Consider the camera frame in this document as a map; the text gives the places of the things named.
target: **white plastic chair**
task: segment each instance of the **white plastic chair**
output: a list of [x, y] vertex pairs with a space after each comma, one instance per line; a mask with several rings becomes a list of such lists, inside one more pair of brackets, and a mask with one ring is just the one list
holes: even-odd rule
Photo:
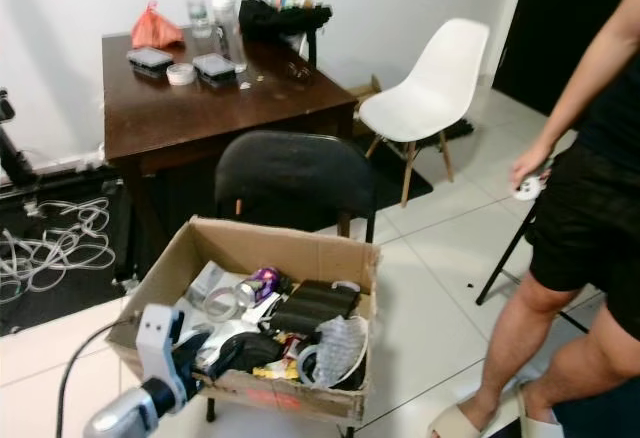
[[443, 130], [469, 109], [489, 27], [462, 18], [447, 21], [431, 38], [409, 76], [360, 107], [361, 120], [376, 133], [367, 157], [381, 140], [408, 143], [402, 207], [407, 204], [416, 141], [440, 133], [449, 181], [453, 167]]

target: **wooden table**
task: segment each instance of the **wooden table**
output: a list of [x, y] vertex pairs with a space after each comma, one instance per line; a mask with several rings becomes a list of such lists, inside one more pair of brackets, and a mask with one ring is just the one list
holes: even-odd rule
[[[214, 51], [213, 40], [193, 40], [189, 30], [185, 39], [185, 47], [165, 50], [176, 63]], [[102, 39], [105, 155], [118, 168], [156, 251], [164, 249], [168, 235], [145, 174], [219, 155], [233, 138], [257, 128], [329, 129], [351, 137], [354, 97], [317, 70], [307, 84], [289, 78], [290, 63], [308, 65], [288, 47], [245, 44], [248, 68], [238, 82], [249, 83], [248, 89], [214, 89], [198, 81], [173, 87], [166, 78], [147, 78], [132, 71], [130, 48], [129, 35]]]

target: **dark door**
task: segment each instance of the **dark door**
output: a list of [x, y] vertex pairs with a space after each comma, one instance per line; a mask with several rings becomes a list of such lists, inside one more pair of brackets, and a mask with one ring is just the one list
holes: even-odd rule
[[549, 114], [620, 0], [519, 0], [494, 88]]

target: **person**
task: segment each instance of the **person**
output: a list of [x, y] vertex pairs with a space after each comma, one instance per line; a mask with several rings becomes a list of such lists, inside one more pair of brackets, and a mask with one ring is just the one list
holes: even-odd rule
[[431, 438], [480, 436], [505, 385], [588, 282], [606, 292], [589, 333], [560, 348], [538, 379], [517, 385], [523, 436], [564, 436], [555, 404], [640, 376], [640, 0], [622, 0], [594, 38], [544, 129], [513, 165], [513, 187], [573, 125], [578, 136], [539, 198], [531, 266], [496, 323], [480, 388], [431, 424]]

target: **black cable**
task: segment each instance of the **black cable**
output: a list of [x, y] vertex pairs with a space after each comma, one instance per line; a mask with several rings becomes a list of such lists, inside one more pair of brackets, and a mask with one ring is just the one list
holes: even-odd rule
[[82, 343], [82, 345], [80, 345], [80, 347], [75, 351], [75, 353], [71, 357], [71, 360], [69, 360], [69, 363], [67, 363], [67, 367], [65, 368], [64, 374], [62, 375], [62, 381], [60, 382], [60, 388], [58, 390], [58, 414], [57, 414], [57, 421], [56, 421], [56, 438], [62, 438], [62, 419], [64, 417], [64, 392], [65, 392], [65, 388], [67, 387], [67, 379], [69, 378], [69, 373], [71, 373], [71, 368], [73, 367], [74, 362], [78, 359], [78, 356], [80, 356], [80, 353], [82, 353], [82, 351], [87, 347], [87, 345], [89, 345], [89, 343], [91, 343], [93, 340], [95, 340], [98, 336], [100, 336], [105, 331], [113, 328], [114, 326], [132, 324], [134, 322], [135, 322], [135, 316], [128, 318], [126, 320], [114, 321], [110, 325], [103, 326], [98, 331], [96, 331], [91, 336], [89, 336], [89, 338], [87, 338], [85, 342]]

